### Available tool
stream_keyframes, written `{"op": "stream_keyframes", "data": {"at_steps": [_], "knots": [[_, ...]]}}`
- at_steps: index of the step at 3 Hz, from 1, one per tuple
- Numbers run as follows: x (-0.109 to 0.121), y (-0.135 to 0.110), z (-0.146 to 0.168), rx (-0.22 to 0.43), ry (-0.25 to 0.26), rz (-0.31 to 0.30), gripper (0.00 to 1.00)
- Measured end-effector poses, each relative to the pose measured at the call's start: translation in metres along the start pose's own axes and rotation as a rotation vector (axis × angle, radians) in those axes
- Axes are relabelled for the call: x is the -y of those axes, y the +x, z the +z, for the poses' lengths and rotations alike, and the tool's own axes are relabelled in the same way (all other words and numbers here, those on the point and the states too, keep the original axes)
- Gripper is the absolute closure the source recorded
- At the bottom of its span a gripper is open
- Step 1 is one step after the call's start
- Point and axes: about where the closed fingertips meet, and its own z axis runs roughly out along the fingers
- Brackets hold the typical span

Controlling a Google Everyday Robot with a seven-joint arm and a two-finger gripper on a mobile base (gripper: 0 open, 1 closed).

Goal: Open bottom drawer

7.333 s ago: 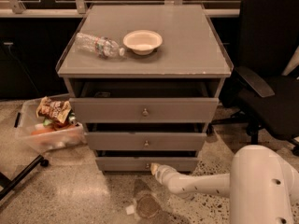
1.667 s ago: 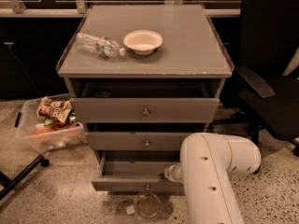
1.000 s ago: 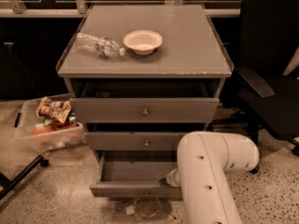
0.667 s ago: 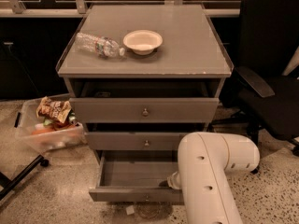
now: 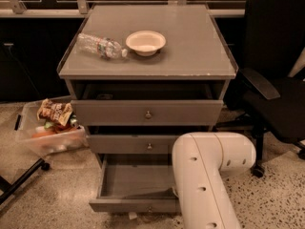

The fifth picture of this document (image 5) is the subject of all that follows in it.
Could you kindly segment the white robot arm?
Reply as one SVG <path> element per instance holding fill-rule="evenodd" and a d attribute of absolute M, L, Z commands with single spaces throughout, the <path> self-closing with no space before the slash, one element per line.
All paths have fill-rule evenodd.
<path fill-rule="evenodd" d="M 185 229 L 241 229 L 222 178 L 254 166 L 256 150 L 244 135 L 194 132 L 173 145 L 175 191 Z"/>

